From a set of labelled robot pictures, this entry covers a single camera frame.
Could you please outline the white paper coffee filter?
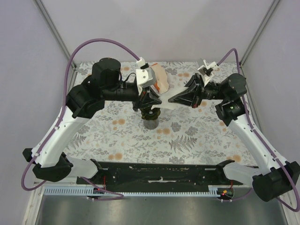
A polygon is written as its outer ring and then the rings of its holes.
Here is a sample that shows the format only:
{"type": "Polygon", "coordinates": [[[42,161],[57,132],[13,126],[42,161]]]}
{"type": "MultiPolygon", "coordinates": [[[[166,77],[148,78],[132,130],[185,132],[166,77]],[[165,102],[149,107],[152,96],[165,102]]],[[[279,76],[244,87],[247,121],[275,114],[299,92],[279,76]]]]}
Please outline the white paper coffee filter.
{"type": "Polygon", "coordinates": [[[159,105],[153,105],[151,107],[151,109],[164,108],[164,109],[174,110],[174,109],[178,108],[179,104],[171,103],[171,102],[169,102],[169,99],[171,99],[172,97],[174,97],[177,94],[180,94],[181,92],[185,91],[186,89],[187,89],[187,87],[178,87],[178,88],[169,89],[167,92],[160,95],[159,100],[161,100],[162,103],[159,105]]]}

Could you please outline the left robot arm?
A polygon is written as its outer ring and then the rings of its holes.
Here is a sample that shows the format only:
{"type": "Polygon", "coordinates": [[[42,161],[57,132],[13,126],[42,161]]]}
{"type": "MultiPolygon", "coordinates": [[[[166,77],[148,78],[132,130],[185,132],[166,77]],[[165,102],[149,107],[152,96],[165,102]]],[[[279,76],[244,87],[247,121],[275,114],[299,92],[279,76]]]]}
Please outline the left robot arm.
{"type": "Polygon", "coordinates": [[[66,177],[85,177],[91,183],[103,180],[100,165],[94,159],[67,156],[64,149],[74,135],[96,114],[106,101],[132,102],[133,109],[151,110],[161,104],[152,86],[158,77],[143,58],[137,61],[133,82],[122,80],[121,63],[102,58],[92,66],[91,75],[74,86],[66,95],[60,114],[42,141],[23,151],[24,158],[34,167],[36,178],[58,182],[66,177]]]}

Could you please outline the green glass coffee dripper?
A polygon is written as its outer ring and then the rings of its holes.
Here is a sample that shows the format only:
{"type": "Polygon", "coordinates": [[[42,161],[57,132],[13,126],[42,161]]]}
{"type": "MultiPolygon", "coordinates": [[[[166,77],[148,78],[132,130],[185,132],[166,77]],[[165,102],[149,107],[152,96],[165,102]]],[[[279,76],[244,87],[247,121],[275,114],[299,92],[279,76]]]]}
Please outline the green glass coffee dripper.
{"type": "Polygon", "coordinates": [[[151,108],[150,107],[146,107],[141,110],[141,116],[143,120],[157,120],[160,116],[160,108],[151,108]]]}

